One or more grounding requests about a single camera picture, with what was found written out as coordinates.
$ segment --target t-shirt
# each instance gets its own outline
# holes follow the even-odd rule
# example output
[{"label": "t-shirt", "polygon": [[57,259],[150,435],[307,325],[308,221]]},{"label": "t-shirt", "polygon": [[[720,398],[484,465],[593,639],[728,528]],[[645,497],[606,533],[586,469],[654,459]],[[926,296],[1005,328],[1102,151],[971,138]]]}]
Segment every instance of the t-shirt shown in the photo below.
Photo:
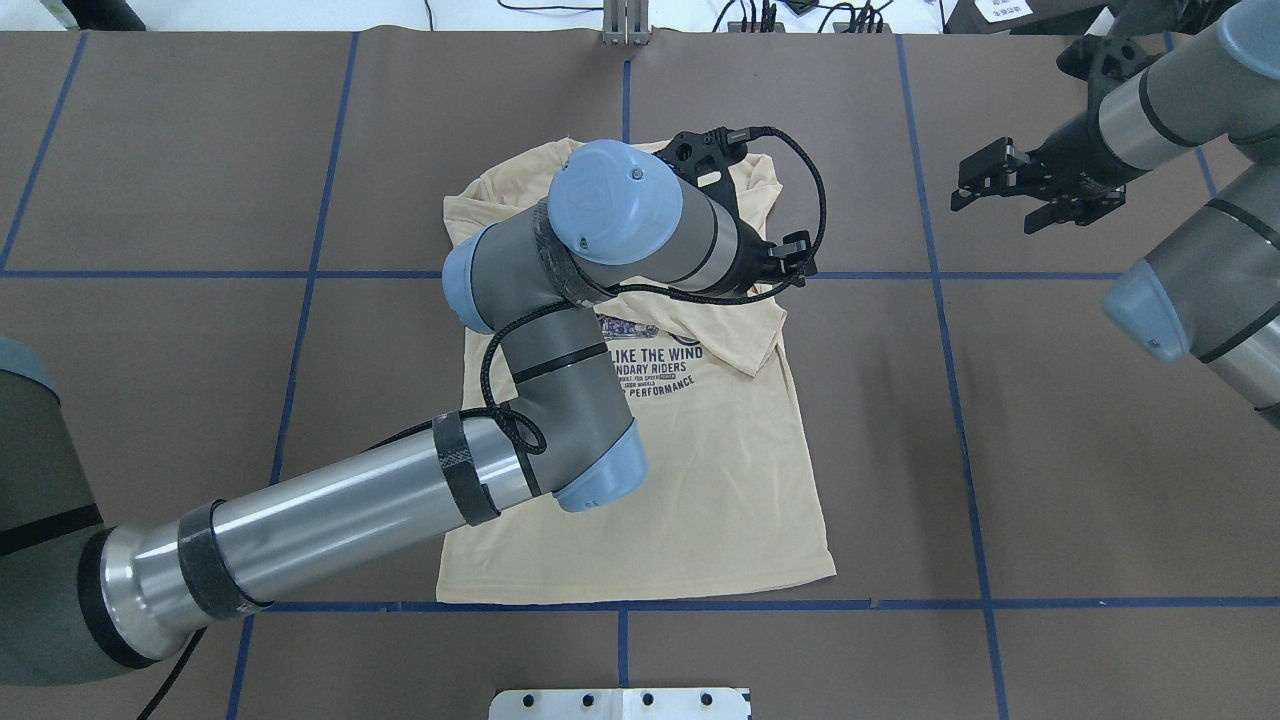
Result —
[{"label": "t-shirt", "polygon": [[[535,147],[447,197],[453,243],[543,199],[580,145]],[[772,159],[748,155],[731,177],[742,219],[763,237],[782,190]],[[545,495],[451,532],[436,598],[536,605],[705,597],[833,575],[782,342],[786,310],[772,300],[713,306],[652,293],[595,310],[637,420],[648,479],[586,512],[566,512]],[[483,404],[488,342],[466,331],[465,407]],[[492,382],[499,402],[515,396],[500,351]]]}]

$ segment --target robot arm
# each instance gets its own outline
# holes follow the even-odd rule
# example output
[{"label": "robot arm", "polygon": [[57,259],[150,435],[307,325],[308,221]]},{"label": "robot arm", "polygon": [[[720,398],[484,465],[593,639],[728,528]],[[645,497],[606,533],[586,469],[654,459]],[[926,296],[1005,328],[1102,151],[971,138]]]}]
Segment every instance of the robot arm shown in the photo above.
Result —
[{"label": "robot arm", "polygon": [[1088,78],[1089,109],[1037,150],[1001,138],[964,160],[951,208],[1030,195],[1047,205],[1027,233],[1087,225],[1124,204],[1129,181],[1228,135],[1254,165],[1123,275],[1103,310],[1161,360],[1194,355],[1280,428],[1276,37],[1280,4],[1244,0],[1158,60],[1128,41],[1082,40],[1059,67]]},{"label": "robot arm", "polygon": [[[159,528],[104,529],[54,386],[0,338],[0,683],[146,667],[200,628],[534,496],[582,511],[634,491],[644,448],[590,306],[631,277],[719,304],[759,282],[803,284],[822,227],[813,245],[796,233],[773,246],[737,217],[728,167],[760,135],[794,142],[718,128],[657,156],[588,143],[544,201],[449,254],[447,300],[467,327],[497,331],[512,402],[485,387],[484,409]],[[721,182],[700,191],[713,170]]]}]

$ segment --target paper tag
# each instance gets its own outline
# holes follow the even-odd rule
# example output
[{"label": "paper tag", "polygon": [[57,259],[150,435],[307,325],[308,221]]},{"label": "paper tag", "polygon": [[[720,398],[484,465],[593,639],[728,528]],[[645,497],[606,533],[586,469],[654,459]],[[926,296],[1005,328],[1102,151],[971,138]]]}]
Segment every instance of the paper tag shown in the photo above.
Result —
[{"label": "paper tag", "polygon": [[1027,0],[973,0],[988,23],[1002,23],[1032,14]]}]

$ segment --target white bracket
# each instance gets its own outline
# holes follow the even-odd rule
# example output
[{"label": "white bracket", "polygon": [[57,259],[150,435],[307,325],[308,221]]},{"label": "white bracket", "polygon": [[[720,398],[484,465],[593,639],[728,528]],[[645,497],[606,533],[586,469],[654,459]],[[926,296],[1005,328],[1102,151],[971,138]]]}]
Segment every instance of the white bracket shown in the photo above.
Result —
[{"label": "white bracket", "polygon": [[648,45],[649,0],[604,0],[605,45]]},{"label": "white bracket", "polygon": [[503,691],[489,720],[751,720],[744,688]]}]

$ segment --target blue joint cap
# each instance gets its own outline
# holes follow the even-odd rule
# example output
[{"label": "blue joint cap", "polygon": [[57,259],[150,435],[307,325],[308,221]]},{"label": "blue joint cap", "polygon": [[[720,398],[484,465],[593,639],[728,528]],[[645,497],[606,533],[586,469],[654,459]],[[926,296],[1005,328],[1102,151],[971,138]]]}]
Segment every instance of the blue joint cap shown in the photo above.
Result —
[{"label": "blue joint cap", "polygon": [[657,252],[675,234],[684,209],[676,173],[617,140],[575,150],[547,196],[561,242],[600,265],[627,265]]},{"label": "blue joint cap", "polygon": [[36,351],[4,336],[0,336],[0,373],[13,373],[28,380],[35,380],[49,388],[49,392],[54,393],[54,397],[58,397],[58,388],[49,379],[45,364],[40,361]]},{"label": "blue joint cap", "polygon": [[582,512],[631,495],[644,484],[649,459],[644,455],[640,429],[632,419],[622,437],[576,480],[556,491],[556,501],[567,512]]},{"label": "blue joint cap", "polygon": [[1146,259],[1138,260],[1111,286],[1102,299],[1102,311],[1134,342],[1165,363],[1192,350],[1169,292]]},{"label": "blue joint cap", "polygon": [[1236,63],[1280,79],[1280,3],[1244,0],[1217,20],[1217,40]]},{"label": "blue joint cap", "polygon": [[476,296],[471,290],[471,264],[475,260],[476,246],[480,238],[493,225],[486,225],[483,231],[468,237],[444,259],[444,270],[440,273],[440,284],[444,286],[444,301],[458,314],[462,324],[483,334],[493,334],[493,328],[480,316],[476,307]]}]

